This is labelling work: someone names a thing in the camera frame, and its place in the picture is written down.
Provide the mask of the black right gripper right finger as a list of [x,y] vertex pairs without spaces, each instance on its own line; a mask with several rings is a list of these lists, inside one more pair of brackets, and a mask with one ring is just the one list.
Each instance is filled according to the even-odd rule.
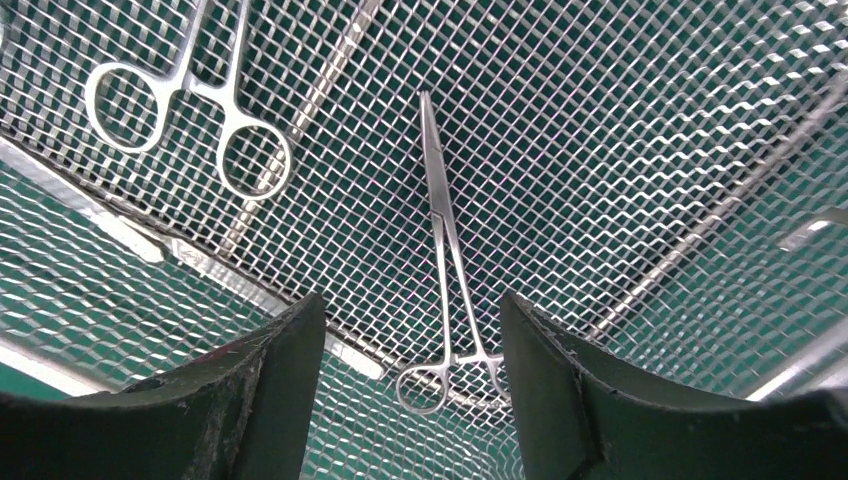
[[503,351],[529,479],[843,479],[847,392],[747,401],[638,368],[514,292]]

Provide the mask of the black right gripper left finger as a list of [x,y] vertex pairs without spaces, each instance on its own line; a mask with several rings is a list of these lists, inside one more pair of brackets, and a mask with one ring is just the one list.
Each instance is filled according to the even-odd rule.
[[259,329],[117,393],[1,397],[5,479],[296,479],[324,354],[309,294]]

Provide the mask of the metal mesh instrument tray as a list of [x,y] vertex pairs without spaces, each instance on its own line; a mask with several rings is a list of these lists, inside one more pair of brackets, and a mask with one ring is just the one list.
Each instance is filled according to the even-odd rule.
[[293,171],[247,202],[224,113],[181,91],[161,141],[95,132],[91,71],[164,74],[194,1],[5,1],[1,139],[108,208],[290,304],[326,301],[304,479],[522,479],[478,365],[446,405],[397,401],[442,356],[420,149],[431,94],[484,346],[511,290],[688,387],[777,400],[847,383],[843,1],[254,1],[238,101]]

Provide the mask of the surgical forceps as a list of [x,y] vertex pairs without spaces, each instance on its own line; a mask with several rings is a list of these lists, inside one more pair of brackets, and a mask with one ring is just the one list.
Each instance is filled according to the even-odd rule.
[[[211,17],[211,3],[199,1],[190,15],[190,25],[180,43],[175,64],[167,73],[157,75],[148,70],[139,68],[133,64],[120,61],[105,62],[96,66],[90,73],[85,86],[84,98],[85,109],[95,132],[101,139],[111,147],[128,154],[144,153],[156,146],[165,131],[169,121],[169,109],[173,97],[181,92],[190,92],[201,98],[217,104],[224,113],[221,136],[216,147],[215,168],[223,186],[236,196],[245,201],[258,202],[270,199],[277,195],[287,184],[293,170],[292,147],[286,135],[275,125],[249,113],[243,109],[238,101],[241,82],[241,65],[248,39],[252,3],[241,1],[237,12],[235,26],[235,40],[232,47],[232,55],[228,62],[228,69],[223,84],[215,86],[205,83],[192,71],[191,61],[195,46],[202,27],[207,19]],[[98,87],[103,78],[110,74],[125,71],[133,74],[150,89],[156,105],[156,122],[151,135],[144,143],[132,146],[111,136],[103,126],[97,113]],[[226,151],[232,139],[238,132],[244,129],[261,129],[268,131],[275,139],[277,148],[275,154],[270,157],[269,167],[277,165],[278,170],[272,175],[276,182],[266,187],[246,191],[231,182],[225,170]]]

